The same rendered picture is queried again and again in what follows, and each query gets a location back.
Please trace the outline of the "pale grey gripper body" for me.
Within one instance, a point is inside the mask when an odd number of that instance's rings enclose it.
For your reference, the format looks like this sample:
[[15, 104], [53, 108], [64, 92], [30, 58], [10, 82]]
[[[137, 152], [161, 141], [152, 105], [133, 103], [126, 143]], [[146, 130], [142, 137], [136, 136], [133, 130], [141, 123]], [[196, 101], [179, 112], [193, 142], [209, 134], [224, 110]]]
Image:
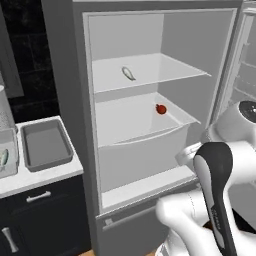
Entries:
[[176, 156], [177, 163], [182, 165], [187, 165], [195, 156], [197, 150], [202, 146], [201, 142], [192, 144], [183, 150], [181, 150]]

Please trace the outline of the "red tomato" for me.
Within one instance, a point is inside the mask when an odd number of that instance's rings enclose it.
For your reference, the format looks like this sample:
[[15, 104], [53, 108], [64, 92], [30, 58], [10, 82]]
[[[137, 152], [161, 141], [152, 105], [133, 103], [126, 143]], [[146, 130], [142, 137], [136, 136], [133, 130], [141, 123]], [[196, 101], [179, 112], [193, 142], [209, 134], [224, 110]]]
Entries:
[[155, 106], [156, 112], [160, 115], [164, 115], [167, 112], [167, 108], [163, 104], [157, 104]]

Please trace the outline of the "silver grey fish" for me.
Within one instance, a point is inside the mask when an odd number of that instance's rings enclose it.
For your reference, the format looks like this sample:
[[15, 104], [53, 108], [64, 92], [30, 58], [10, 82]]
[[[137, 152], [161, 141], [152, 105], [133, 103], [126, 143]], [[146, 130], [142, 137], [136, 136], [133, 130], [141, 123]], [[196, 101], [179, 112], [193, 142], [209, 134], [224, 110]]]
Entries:
[[133, 76], [132, 72], [127, 67], [122, 67], [123, 74], [131, 81], [135, 81], [136, 78]]

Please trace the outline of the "grey tupperware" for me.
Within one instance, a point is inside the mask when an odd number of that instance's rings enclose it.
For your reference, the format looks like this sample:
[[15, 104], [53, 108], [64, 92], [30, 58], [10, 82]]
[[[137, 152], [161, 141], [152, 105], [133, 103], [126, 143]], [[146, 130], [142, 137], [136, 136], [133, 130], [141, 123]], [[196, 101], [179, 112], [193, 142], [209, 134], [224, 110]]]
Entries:
[[58, 119], [25, 125], [20, 129], [25, 166], [38, 172], [72, 161], [73, 150]]

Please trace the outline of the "silver green fish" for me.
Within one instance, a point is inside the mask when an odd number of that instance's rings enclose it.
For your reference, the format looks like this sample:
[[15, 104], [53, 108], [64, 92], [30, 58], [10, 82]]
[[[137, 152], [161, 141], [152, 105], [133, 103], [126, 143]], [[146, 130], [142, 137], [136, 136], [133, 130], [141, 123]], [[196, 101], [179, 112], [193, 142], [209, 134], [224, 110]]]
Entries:
[[5, 149], [0, 155], [0, 170], [2, 170], [7, 164], [9, 158], [9, 151]]

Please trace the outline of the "white fridge crisper drawer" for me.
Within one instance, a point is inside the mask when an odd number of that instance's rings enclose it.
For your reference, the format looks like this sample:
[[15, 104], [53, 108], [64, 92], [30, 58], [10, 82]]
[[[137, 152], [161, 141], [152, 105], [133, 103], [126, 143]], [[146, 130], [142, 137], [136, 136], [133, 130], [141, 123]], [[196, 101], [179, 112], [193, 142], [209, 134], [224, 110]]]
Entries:
[[[164, 115], [155, 106], [167, 108]], [[100, 102], [95, 107], [101, 190], [104, 192], [177, 166], [197, 120], [159, 93]]]

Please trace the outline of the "white fridge shelf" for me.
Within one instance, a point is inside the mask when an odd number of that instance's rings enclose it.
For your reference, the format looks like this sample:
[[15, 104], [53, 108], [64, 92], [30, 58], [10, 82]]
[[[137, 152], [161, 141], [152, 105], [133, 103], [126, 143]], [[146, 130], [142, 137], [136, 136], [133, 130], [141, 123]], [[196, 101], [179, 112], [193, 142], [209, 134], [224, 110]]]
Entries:
[[[136, 80], [129, 80], [122, 67], [129, 68]], [[93, 61], [92, 74], [95, 93], [208, 75], [162, 53]]]

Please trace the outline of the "grey freezer drawer front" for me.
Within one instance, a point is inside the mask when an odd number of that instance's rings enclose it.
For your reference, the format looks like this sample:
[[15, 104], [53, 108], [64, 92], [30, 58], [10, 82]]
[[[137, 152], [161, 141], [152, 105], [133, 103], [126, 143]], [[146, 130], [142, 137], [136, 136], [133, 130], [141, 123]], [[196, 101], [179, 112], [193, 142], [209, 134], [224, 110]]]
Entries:
[[187, 184], [99, 217], [96, 255], [145, 256], [156, 249], [165, 240], [168, 228], [158, 221], [155, 211], [106, 231], [103, 231], [103, 226], [155, 206], [161, 197], [194, 189], [193, 184]]

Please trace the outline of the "open fridge door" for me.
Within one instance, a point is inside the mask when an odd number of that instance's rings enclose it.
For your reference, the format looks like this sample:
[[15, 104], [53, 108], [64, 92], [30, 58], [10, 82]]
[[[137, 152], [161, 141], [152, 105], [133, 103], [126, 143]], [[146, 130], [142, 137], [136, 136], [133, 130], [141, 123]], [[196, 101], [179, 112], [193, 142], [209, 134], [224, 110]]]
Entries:
[[243, 100], [256, 101], [256, 0], [243, 1], [210, 122]]

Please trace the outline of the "dark cupboard drawer front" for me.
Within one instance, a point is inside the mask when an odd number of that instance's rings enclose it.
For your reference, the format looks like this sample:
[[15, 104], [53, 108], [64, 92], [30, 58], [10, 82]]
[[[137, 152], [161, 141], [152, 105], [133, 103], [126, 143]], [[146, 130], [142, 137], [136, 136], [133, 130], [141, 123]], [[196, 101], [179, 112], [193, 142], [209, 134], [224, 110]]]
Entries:
[[[51, 196], [32, 203], [27, 203], [28, 196], [34, 197], [50, 191]], [[83, 194], [83, 181], [81, 176], [75, 176], [58, 182], [53, 182], [35, 189], [27, 190], [12, 196], [0, 199], [0, 219], [28, 213], [43, 214], [60, 203]]]

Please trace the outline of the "grey fridge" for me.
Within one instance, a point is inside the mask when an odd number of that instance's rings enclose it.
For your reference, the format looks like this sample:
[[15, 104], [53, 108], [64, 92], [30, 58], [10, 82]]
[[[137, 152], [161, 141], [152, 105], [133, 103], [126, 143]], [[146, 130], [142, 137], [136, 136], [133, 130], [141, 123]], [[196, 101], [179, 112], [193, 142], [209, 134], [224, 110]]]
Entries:
[[[197, 120], [188, 128], [185, 147], [198, 142], [211, 124], [243, 0], [41, 1], [60, 115], [83, 165], [96, 254], [99, 217], [187, 184], [196, 186], [194, 173], [177, 163], [158, 174], [102, 191], [96, 105], [159, 93]], [[154, 53], [208, 75], [94, 92], [93, 61]]]

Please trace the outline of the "dark cupboard door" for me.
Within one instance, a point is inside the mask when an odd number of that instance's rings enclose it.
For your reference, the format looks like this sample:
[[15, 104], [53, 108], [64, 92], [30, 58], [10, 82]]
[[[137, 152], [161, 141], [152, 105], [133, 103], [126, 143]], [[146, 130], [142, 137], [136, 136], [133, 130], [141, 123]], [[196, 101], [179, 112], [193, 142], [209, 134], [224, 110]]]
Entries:
[[[19, 251], [12, 253], [2, 233], [9, 227]], [[90, 247], [82, 211], [55, 206], [43, 214], [28, 213], [0, 222], [0, 238], [5, 251], [0, 256], [78, 256]]]

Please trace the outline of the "translucent tall container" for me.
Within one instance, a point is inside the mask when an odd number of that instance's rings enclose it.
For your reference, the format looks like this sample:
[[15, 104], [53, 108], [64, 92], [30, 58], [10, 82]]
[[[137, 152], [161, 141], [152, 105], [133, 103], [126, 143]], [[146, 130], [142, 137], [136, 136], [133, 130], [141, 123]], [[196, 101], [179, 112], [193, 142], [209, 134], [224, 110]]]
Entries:
[[0, 85], [0, 130], [9, 128], [13, 128], [15, 131], [18, 131], [5, 92], [5, 87]]

